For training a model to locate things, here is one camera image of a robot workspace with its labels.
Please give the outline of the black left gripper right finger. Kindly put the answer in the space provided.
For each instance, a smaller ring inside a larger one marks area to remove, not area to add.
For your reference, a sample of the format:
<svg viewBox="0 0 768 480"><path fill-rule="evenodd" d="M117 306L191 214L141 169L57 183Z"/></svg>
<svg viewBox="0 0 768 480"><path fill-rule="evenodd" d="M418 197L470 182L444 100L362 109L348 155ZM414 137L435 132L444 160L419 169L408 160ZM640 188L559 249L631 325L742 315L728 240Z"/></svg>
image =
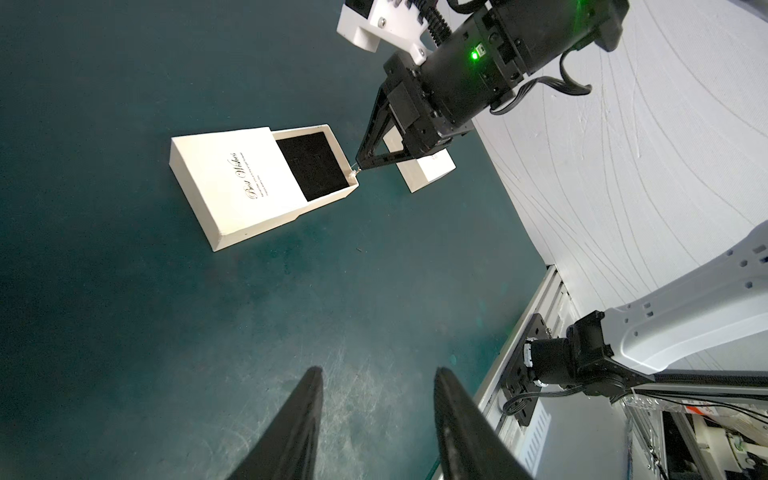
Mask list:
<svg viewBox="0 0 768 480"><path fill-rule="evenodd" d="M435 428L446 479L529 479L448 368L434 377Z"/></svg>

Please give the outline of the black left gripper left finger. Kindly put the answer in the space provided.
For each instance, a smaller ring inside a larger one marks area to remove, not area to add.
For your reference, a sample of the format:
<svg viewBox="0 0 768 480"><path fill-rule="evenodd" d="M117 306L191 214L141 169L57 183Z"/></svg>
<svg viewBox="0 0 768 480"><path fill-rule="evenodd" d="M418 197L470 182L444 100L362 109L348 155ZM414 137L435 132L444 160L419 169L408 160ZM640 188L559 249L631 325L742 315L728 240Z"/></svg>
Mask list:
<svg viewBox="0 0 768 480"><path fill-rule="evenodd" d="M323 372L309 368L232 479L312 479L323 406Z"/></svg>

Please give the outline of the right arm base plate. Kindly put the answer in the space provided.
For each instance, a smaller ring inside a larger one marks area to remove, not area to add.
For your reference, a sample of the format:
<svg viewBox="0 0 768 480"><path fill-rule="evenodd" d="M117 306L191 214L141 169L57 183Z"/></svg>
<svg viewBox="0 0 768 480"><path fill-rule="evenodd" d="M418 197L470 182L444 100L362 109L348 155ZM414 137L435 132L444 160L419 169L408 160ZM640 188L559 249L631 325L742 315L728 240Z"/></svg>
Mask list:
<svg viewBox="0 0 768 480"><path fill-rule="evenodd" d="M534 313L525 324L522 337L516 343L501 377L501 398L499 400L501 412L507 417L514 418L521 427L529 425L537 401L533 398L527 398L512 406L507 406L507 403L516 395L541 390L541 387L534 383L535 376L528 366L530 361L526 360L526 345L533 340L546 340L550 337L543 317L539 313Z"/></svg>

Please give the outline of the small cream box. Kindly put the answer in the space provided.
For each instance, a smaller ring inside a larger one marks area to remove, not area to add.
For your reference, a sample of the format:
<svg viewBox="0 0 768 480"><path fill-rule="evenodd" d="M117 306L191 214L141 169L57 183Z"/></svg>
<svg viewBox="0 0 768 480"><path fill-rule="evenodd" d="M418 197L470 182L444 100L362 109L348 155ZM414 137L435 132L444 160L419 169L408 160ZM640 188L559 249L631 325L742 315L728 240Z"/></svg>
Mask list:
<svg viewBox="0 0 768 480"><path fill-rule="evenodd" d="M176 136L169 166L213 251L346 198L359 186L327 124Z"/></svg>

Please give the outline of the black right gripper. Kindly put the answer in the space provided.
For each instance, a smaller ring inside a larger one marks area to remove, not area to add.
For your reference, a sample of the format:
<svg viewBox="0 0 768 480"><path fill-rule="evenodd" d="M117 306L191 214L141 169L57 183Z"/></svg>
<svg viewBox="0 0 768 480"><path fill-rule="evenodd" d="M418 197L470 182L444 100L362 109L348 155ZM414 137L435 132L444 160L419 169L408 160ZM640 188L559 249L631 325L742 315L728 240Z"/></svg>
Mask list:
<svg viewBox="0 0 768 480"><path fill-rule="evenodd" d="M565 71L541 69L595 44L615 50L629 11L626 1L471 1L469 17L453 32L438 29L439 44L421 65L396 54L385 65L363 141L360 170L414 160L444 148L484 110L504 115L537 85L584 96L589 85ZM401 147L385 145L394 130Z"/></svg>

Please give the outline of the cream drawer jewelry box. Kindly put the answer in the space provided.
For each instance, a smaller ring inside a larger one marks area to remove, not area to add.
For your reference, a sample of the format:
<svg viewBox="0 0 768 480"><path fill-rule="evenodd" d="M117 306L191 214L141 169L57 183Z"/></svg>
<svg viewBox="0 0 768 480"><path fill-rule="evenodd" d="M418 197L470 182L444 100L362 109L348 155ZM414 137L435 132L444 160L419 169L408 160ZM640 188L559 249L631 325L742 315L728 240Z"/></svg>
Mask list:
<svg viewBox="0 0 768 480"><path fill-rule="evenodd" d="M404 152L402 137L395 127L385 134L383 140L390 153ZM415 193L451 173L456 165L444 149L431 156L399 162L397 168L409 191Z"/></svg>

